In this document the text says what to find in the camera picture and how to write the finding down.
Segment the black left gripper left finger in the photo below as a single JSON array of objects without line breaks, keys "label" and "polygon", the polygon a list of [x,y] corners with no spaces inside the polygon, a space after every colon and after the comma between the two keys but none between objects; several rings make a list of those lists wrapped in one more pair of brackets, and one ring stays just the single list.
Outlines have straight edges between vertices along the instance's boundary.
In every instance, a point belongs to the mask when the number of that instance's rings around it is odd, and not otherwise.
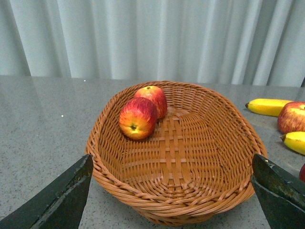
[{"label": "black left gripper left finger", "polygon": [[87,203],[91,155],[81,157],[37,195],[0,221],[2,229],[77,229]]}]

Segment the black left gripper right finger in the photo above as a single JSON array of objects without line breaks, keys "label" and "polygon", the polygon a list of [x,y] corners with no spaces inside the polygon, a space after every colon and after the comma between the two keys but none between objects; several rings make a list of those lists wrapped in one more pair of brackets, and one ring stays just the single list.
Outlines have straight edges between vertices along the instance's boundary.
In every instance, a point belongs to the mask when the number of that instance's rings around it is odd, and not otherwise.
[{"label": "black left gripper right finger", "polygon": [[272,229],[305,227],[305,183],[266,157],[255,154],[251,183]]}]

